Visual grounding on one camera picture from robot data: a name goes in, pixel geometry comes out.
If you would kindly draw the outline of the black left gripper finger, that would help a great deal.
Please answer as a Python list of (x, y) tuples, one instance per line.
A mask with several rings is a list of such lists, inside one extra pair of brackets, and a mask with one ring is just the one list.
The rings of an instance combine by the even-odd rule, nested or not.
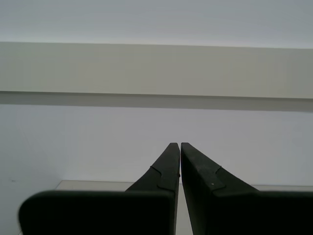
[(189, 143), (181, 144), (182, 184), (195, 235), (310, 235), (313, 194), (260, 191)]
[(169, 144), (125, 191), (49, 190), (26, 199), (18, 219), (25, 235), (173, 235), (180, 149)]

